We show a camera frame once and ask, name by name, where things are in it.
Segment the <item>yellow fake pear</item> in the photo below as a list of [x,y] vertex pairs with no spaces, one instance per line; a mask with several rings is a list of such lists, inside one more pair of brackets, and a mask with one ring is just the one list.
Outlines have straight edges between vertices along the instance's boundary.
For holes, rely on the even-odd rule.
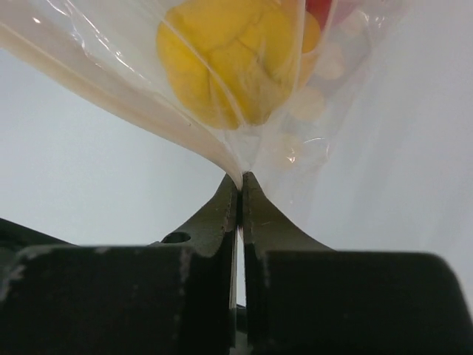
[[296,81],[298,36],[277,1],[184,1],[156,43],[178,100],[213,128],[264,124]]

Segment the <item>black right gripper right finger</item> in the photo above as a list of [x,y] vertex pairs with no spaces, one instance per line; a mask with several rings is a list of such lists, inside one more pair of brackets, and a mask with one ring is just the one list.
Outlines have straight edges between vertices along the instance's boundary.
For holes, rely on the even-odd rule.
[[240,207],[252,354],[472,352],[472,318],[443,258],[331,249],[272,204],[250,172]]

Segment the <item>clear zip top bag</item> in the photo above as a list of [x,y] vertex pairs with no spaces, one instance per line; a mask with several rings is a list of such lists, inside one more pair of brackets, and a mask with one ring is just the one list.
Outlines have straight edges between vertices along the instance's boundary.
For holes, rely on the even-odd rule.
[[1,46],[236,183],[317,169],[395,1],[3,1]]

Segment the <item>red fake bell pepper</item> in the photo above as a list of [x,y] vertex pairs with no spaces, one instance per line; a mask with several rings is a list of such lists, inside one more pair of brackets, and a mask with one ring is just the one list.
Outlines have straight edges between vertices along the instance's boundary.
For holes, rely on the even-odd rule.
[[310,24],[315,24],[321,32],[331,28],[335,23],[338,1],[308,0],[305,2],[306,18]]

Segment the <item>orange fake bell pepper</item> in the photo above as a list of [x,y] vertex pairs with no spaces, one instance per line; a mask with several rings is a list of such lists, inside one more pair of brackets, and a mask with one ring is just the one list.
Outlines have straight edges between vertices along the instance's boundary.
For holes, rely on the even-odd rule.
[[302,53],[315,50],[321,38],[321,28],[317,19],[309,12],[304,14],[304,30],[302,39]]

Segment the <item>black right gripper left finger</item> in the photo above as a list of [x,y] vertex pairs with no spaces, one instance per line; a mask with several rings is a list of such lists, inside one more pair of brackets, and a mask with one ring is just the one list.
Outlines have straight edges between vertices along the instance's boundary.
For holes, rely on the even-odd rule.
[[147,246],[77,246],[1,222],[3,354],[228,354],[239,194],[224,177]]

